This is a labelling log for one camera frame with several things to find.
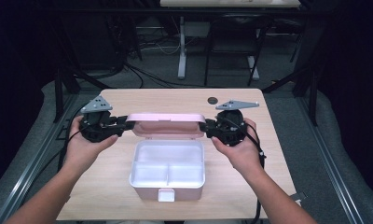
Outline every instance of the box latch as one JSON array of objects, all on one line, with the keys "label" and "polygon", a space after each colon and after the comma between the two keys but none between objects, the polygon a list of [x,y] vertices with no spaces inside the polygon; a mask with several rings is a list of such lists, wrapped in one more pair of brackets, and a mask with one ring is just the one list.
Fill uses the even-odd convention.
[{"label": "box latch", "polygon": [[174,189],[159,189],[158,201],[172,203],[175,201]]}]

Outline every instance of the pink box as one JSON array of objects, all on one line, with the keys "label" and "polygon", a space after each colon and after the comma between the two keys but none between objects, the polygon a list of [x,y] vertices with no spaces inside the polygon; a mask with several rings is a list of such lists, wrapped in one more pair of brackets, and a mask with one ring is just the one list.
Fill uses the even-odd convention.
[{"label": "pink box", "polygon": [[132,131],[145,137],[134,152],[130,183],[141,199],[198,200],[205,182],[200,114],[130,114]]}]

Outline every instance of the box lid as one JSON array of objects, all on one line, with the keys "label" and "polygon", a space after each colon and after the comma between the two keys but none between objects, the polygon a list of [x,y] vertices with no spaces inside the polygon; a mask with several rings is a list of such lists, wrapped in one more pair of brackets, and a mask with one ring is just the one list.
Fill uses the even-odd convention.
[{"label": "box lid", "polygon": [[136,113],[126,122],[132,122],[132,131],[141,137],[198,138],[204,136],[200,125],[206,121],[201,114]]}]

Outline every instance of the desk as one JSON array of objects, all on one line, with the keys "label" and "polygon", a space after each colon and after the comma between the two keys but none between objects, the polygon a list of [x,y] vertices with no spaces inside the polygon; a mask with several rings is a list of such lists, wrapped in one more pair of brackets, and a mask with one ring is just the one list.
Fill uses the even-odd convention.
[{"label": "desk", "polygon": [[[200,113],[207,119],[214,119],[219,110],[207,103],[209,97],[216,97],[219,103],[230,99],[258,101],[259,107],[242,109],[242,113],[257,124],[261,146],[268,157],[265,169],[287,194],[296,192],[260,90],[104,90],[102,96],[114,107],[112,116],[138,112]],[[201,199],[175,203],[141,200],[129,184],[134,147],[141,140],[132,131],[127,131],[112,147],[105,150],[76,183],[58,220],[185,220],[255,216],[254,192],[205,136],[201,142],[205,147],[206,182]],[[261,217],[267,217],[263,210]]]},{"label": "desk", "polygon": [[[298,0],[160,0],[162,7],[299,7]],[[254,57],[247,58],[249,66],[254,64]],[[178,65],[178,78],[186,76],[187,51],[185,48],[185,22],[180,19],[180,62]],[[253,80],[259,80],[257,69],[254,71]]]}]

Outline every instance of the forearm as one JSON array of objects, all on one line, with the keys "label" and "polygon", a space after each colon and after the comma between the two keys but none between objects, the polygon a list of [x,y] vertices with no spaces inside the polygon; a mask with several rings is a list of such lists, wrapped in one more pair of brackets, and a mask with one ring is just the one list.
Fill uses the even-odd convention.
[{"label": "forearm", "polygon": [[80,175],[61,169],[6,223],[53,223]]},{"label": "forearm", "polygon": [[268,215],[270,223],[316,223],[263,170],[244,175]]}]

